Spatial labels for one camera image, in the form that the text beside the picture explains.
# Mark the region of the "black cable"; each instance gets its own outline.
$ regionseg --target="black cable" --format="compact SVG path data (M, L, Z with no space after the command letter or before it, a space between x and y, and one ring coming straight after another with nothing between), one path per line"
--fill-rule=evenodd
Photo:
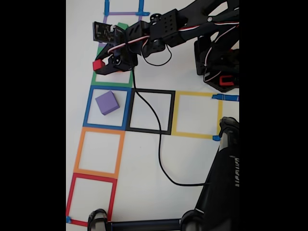
M137 91L137 87L136 87L136 79L135 79L135 71L134 71L134 64L132 63L132 58L131 58L131 55L130 55L130 52L129 52L129 44L128 44L128 39L126 37L126 33L124 33L124 38L125 38L125 47L126 47L126 52L128 53L128 58L129 58L129 63L130 63L130 66L131 66L131 72L132 72L132 75L133 75L133 83L134 83L134 88L135 88L135 91L136 91L136 94L150 107L150 109L152 110L152 112L154 113L156 119L157 119L157 122L158 122L158 126L159 126L159 143L158 143L158 161L159 161L159 165L163 171L163 173L165 174L165 176L172 182L174 183L175 185L178 185L178 186L204 186L206 184L209 184L209 183L201 183L201 184L179 184L179 183L176 183L174 180L172 180L168 174L165 172L164 168L163 168L163 165L162 165L162 162L161 162L161 159L160 159L160 146L161 146L161 141L162 141L162 127L160 125L160 121L159 121L159 118L155 112L155 110L152 108L152 106L139 94L139 92Z
M145 62L146 62L147 64L152 65L152 66L163 66L163 65L167 64L167 63L171 60L171 58L172 58L172 53L171 53L171 51L169 50L169 46L168 46L167 44L166 44L166 47L167 47L167 49L168 49L168 51L169 51L169 53L170 53L170 58L169 58L166 62L164 62L163 64L152 64L152 63L149 63L149 62L145 59L145 57L144 57L144 55L143 55L143 52L142 52L143 46L141 47L141 55L142 55L143 59L145 60Z

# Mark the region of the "purple cube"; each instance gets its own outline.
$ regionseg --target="purple cube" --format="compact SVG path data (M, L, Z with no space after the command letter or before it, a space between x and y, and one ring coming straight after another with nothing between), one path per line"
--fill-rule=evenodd
M107 115L120 107L112 91L97 97L95 100L103 115Z

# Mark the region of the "black robotic arm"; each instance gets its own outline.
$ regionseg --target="black robotic arm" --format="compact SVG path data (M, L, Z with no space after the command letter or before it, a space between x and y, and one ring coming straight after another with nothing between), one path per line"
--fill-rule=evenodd
M149 23L139 21L126 30L94 22L93 39L107 45L93 62L93 70L101 75L129 71L129 57L137 66L137 54L147 58L165 50L166 45L175 47L198 38L194 43L197 74L204 75L204 82L221 92L238 88L239 49L231 50L231 47L239 40L239 0L227 0L226 10L208 16L223 2L225 0L196 0L180 11L153 14ZM218 36L211 41L210 37L216 32ZM125 36L130 56L125 48ZM106 57L109 57L107 65L103 63Z

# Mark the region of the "red block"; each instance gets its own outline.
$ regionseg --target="red block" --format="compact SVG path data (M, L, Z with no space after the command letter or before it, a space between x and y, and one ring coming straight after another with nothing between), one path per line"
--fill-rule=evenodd
M96 71L96 70L98 70L98 69L101 69L101 68L104 67L104 66L105 66L105 63L104 63L102 60L100 60L100 59L95 60L95 61L93 62L93 71Z

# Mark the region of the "white surface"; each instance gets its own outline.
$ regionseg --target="white surface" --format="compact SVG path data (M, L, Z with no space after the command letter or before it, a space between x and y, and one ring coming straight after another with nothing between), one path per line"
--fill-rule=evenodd
M109 75L96 75L96 82L129 83L130 72L115 72Z
M154 13L165 14L173 9L178 11L191 4L194 0L145 0L144 12L150 12L150 16Z
M109 15L107 17L106 23L111 25L117 25L118 23L125 23L128 26L131 26L136 22L138 22L138 16L136 15Z
M96 98L109 92L110 90L104 89L94 89L91 106L89 110L88 124L98 124L98 125L110 125L110 126L122 126L123 116L125 110L125 103L127 97L127 91L125 90L112 90L115 95L116 101L120 108L114 110L113 112L103 115L97 105Z
M139 0L110 0L110 12L138 12Z
M103 10L103 0L66 0L66 203L98 48L92 23Z
M168 130L171 94L140 92L152 106L160 120L162 130ZM159 130L157 119L150 107L135 93L130 121L131 128Z
M112 183L76 178L69 216L74 220L88 222L91 212L104 208L108 212Z
M148 11L150 14L166 13L175 8L180 10L191 2L192 0L145 0L144 11ZM120 9L115 7L114 11L121 11ZM103 12L104 0L66 0L66 203L93 74L92 62L98 48L98 43L94 42L92 37L92 23L94 21L102 22ZM147 22L150 21L149 17L142 19ZM132 25L137 20L138 16L135 15L110 15L107 18L107 23L116 25L118 22L122 22ZM218 93L217 90L204 84L202 77L196 74L193 53L194 41L195 39L192 39L180 46L170 48L173 54L172 59L165 66L150 66L138 56L137 87ZM166 50L152 54L148 57L148 60L160 64L168 57L169 53ZM228 94L239 94L239 90L234 89L229 91ZM112 113L119 112L123 107L120 106ZM230 105L229 108L228 103L224 101L224 116L238 118L238 114L238 102L234 106ZM202 123L203 119L209 120L204 116L202 119L199 118L199 122ZM157 134L126 132L124 143L125 147L115 194L113 220L179 218L184 212L194 208L201 187L178 187L172 185L166 179L158 165ZM163 135L162 145L163 164L171 177L183 183L199 183L205 180L209 166L207 164L211 162L211 158L214 158L219 143L207 139ZM205 165L204 169L200 169L202 163ZM77 218L87 221L91 211L99 207L108 210L107 203L109 203L110 192L103 192L104 189L101 189L101 187L106 189L105 186L111 185L111 183L97 181L97 185L90 186L92 191L89 191L87 184L78 185L78 181L79 179L77 179L77 187L74 190L74 195L77 194L77 200L73 199L71 207L73 216L76 213ZM88 193L96 192L99 193L99 196L86 196ZM66 230L82 231L86 230L86 227L67 224Z
M87 231L87 227L73 224L66 224L66 231Z
M222 116L233 117L238 122L240 122L239 111L240 111L239 102L233 102L233 101L223 102Z
M216 135L218 100L207 96L180 95L177 131Z
M126 132L113 221L181 218L194 209L202 187L181 187L166 178L158 163L158 139L157 134ZM177 182L204 182L218 146L207 139L163 135L163 166Z
M114 173L120 135L87 131L79 168Z

